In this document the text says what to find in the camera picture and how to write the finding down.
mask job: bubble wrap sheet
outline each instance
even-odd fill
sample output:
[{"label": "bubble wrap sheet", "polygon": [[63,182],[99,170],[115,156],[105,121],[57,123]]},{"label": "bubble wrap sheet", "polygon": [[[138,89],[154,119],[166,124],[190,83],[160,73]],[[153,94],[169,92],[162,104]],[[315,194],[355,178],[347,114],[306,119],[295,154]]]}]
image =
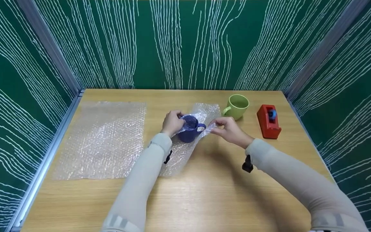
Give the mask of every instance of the bubble wrap sheet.
[{"label": "bubble wrap sheet", "polygon": [[204,123],[207,128],[191,143],[184,143],[180,141],[177,136],[172,138],[173,145],[171,150],[173,150],[173,153],[168,163],[163,164],[160,171],[161,176],[172,176],[181,172],[187,164],[188,159],[191,157],[198,141],[208,135],[211,130],[216,127],[215,124],[209,125],[209,123],[213,119],[220,117],[220,107],[218,104],[196,103],[190,114],[196,117],[199,123]]},{"label": "bubble wrap sheet", "polygon": [[126,177],[143,150],[146,103],[84,101],[78,107],[53,178]]}]

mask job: mug handle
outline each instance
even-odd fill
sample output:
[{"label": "mug handle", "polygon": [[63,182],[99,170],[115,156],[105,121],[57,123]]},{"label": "mug handle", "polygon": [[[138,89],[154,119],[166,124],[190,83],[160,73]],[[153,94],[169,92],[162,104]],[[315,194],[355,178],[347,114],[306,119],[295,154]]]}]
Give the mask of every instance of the mug handle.
[{"label": "mug handle", "polygon": [[221,112],[221,116],[224,116],[227,111],[231,110],[231,107],[226,107],[222,112]]},{"label": "mug handle", "polygon": [[201,130],[201,131],[198,131],[198,128],[199,127],[204,127],[204,130],[206,129],[206,125],[204,125],[203,123],[199,123],[198,125],[197,125],[197,134],[199,135],[199,134],[201,134],[201,132],[203,132],[204,130]]}]

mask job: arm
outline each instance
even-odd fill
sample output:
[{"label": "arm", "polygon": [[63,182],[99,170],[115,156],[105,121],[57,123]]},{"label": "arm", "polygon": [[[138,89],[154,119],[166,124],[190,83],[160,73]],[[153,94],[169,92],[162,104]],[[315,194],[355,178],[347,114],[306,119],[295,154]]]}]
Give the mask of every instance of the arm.
[{"label": "arm", "polygon": [[171,137],[184,124],[180,111],[166,115],[161,133],[142,151],[104,220],[102,232],[142,232],[146,224],[147,199],[171,148]]},{"label": "arm", "polygon": [[254,166],[270,175],[309,210],[313,230],[368,232],[352,201],[324,176],[265,141],[253,139],[233,118],[218,118],[213,122],[224,125],[223,129],[213,129],[213,134],[246,149]]}]

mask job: table surface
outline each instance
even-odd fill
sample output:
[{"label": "table surface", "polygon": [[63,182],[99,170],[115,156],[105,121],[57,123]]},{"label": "table surface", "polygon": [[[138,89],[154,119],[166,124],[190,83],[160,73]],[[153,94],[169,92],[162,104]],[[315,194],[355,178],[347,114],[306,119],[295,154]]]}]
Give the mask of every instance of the table surface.
[{"label": "table surface", "polygon": [[[245,95],[250,106],[238,124],[262,138],[256,112],[262,104],[276,107],[282,131],[267,140],[333,181],[295,113],[280,91],[86,90],[81,101],[146,102],[144,144],[161,130],[165,114],[189,112],[196,102],[219,104],[231,94]],[[147,203],[147,232],[308,231],[310,215],[274,179],[254,169],[241,169],[244,150],[215,135],[196,146],[184,170],[175,177],[158,178]],[[38,192],[22,232],[97,232],[124,179],[58,181],[52,171]]]}]

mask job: arm sleeve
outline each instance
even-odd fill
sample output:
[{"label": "arm sleeve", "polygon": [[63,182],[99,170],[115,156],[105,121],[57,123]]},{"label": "arm sleeve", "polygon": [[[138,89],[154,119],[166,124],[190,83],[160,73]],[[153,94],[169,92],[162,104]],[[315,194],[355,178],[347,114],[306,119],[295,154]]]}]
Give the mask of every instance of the arm sleeve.
[{"label": "arm sleeve", "polygon": [[246,155],[309,210],[312,230],[368,232],[352,201],[309,166],[260,139],[247,147]]},{"label": "arm sleeve", "polygon": [[171,138],[159,133],[138,157],[114,201],[102,232],[142,232],[146,223],[147,199],[161,165],[171,148]]}]

